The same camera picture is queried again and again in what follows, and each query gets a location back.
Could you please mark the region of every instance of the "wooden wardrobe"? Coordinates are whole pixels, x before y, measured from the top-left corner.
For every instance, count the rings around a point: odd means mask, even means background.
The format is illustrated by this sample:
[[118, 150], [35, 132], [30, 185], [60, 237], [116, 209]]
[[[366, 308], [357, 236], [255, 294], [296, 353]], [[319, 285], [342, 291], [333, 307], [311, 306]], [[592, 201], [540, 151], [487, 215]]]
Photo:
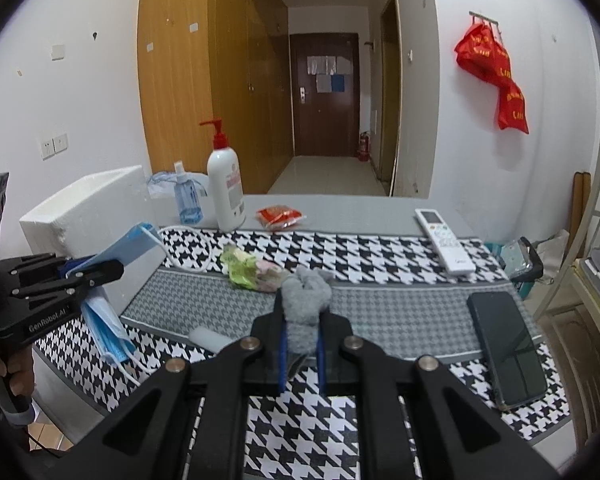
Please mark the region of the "wooden wardrobe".
[[288, 9], [282, 0], [140, 0], [138, 78], [152, 170], [206, 173], [220, 117], [245, 193], [293, 156]]

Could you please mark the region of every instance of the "door frame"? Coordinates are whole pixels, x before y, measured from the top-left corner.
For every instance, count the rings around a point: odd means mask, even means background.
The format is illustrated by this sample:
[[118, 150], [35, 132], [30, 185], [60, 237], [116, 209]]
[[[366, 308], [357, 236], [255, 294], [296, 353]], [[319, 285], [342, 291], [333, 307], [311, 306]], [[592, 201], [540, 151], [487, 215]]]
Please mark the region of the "door frame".
[[385, 131], [386, 131], [386, 86], [385, 86], [385, 73], [388, 71], [388, 67], [386, 66], [385, 60], [385, 45], [384, 45], [384, 15], [391, 5], [395, 6], [395, 19], [398, 30], [398, 52], [400, 58], [400, 92], [398, 98], [398, 134], [396, 136], [395, 141], [395, 157], [394, 157], [394, 168], [392, 171], [391, 177], [391, 186], [389, 188], [389, 196], [394, 195], [395, 191], [395, 179], [398, 169], [398, 158], [400, 156], [400, 138], [402, 133], [402, 92], [404, 90], [404, 56], [402, 55], [402, 22], [400, 20], [400, 6], [398, 5], [398, 0], [387, 0], [382, 8], [382, 12], [380, 13], [380, 41], [381, 41], [381, 61], [382, 61], [382, 120], [381, 120], [381, 133], [380, 133], [380, 160], [378, 164], [378, 178], [382, 173], [382, 154], [384, 153], [385, 145], [384, 140], [386, 139]]
[[308, 38], [310, 36], [325, 37], [325, 36], [337, 36], [346, 40], [353, 41], [353, 64], [354, 74], [358, 77], [353, 78], [353, 93], [354, 93], [354, 116], [355, 123], [357, 124], [356, 135], [360, 139], [360, 36], [356, 32], [309, 32], [307, 34], [290, 34], [289, 35], [289, 56], [290, 56], [290, 70], [291, 70], [291, 103], [292, 103], [292, 123], [294, 131], [294, 156], [296, 156], [296, 135], [298, 134], [298, 125], [296, 124], [296, 113], [300, 107], [300, 95], [298, 85], [298, 72], [296, 67], [298, 66], [298, 52], [296, 51], [296, 42], [294, 38], [302, 36]]

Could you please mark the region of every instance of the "metal screw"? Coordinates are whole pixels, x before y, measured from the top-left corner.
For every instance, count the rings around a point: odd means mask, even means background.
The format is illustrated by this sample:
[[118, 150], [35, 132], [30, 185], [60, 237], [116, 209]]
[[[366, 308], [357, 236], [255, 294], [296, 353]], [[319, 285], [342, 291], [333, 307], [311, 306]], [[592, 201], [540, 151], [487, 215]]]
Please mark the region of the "metal screw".
[[183, 371], [186, 366], [187, 364], [184, 361], [184, 359], [176, 357], [173, 359], [169, 359], [167, 361], [167, 364], [165, 365], [165, 368], [167, 368], [168, 372], [171, 372], [172, 374], [177, 374]]
[[420, 359], [418, 359], [418, 366], [426, 372], [432, 372], [433, 370], [436, 370], [439, 365], [440, 361], [430, 355], [423, 355]]
[[255, 350], [260, 346], [260, 340], [257, 337], [247, 336], [240, 339], [240, 348], [243, 350]]
[[344, 338], [344, 346], [349, 350], [360, 350], [365, 340], [357, 335], [348, 335]]

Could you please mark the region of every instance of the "wall hook rack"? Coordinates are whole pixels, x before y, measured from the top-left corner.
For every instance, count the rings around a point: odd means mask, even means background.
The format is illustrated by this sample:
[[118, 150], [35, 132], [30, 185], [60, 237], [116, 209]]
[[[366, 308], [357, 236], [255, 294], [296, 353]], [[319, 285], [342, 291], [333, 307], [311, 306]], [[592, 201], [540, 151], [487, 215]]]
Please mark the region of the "wall hook rack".
[[469, 15], [473, 16], [474, 18], [478, 18], [479, 20], [484, 20], [485, 22], [495, 25], [496, 30], [498, 31], [498, 35], [500, 37], [500, 43], [504, 44], [502, 41], [502, 32], [500, 31], [500, 23], [498, 23], [496, 20], [492, 20], [491, 18], [488, 18], [484, 14], [480, 14], [479, 12], [473, 12], [472, 10], [469, 11]]
[[481, 20], [484, 20], [485, 22], [493, 23], [493, 25], [495, 25], [496, 27], [499, 25], [499, 23], [496, 20], [487, 18], [484, 14], [479, 14], [478, 12], [473, 12], [472, 10], [469, 11], [469, 15], [473, 16], [474, 18], [480, 18]]

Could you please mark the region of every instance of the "gray houndstooth mat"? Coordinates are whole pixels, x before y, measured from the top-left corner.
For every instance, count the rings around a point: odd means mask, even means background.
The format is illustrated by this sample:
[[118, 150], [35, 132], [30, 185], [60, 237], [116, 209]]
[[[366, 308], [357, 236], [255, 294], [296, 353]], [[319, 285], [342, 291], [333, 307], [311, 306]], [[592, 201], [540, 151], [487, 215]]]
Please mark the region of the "gray houndstooth mat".
[[[509, 292], [532, 336], [539, 336], [510, 283], [493, 285], [351, 285], [333, 287], [331, 311], [353, 331], [401, 358], [429, 353], [446, 362], [480, 355], [466, 300], [474, 292]], [[158, 270], [136, 295], [123, 320], [187, 336], [204, 326], [230, 338], [251, 331], [253, 319], [273, 309], [274, 296], [235, 287], [226, 277]]]

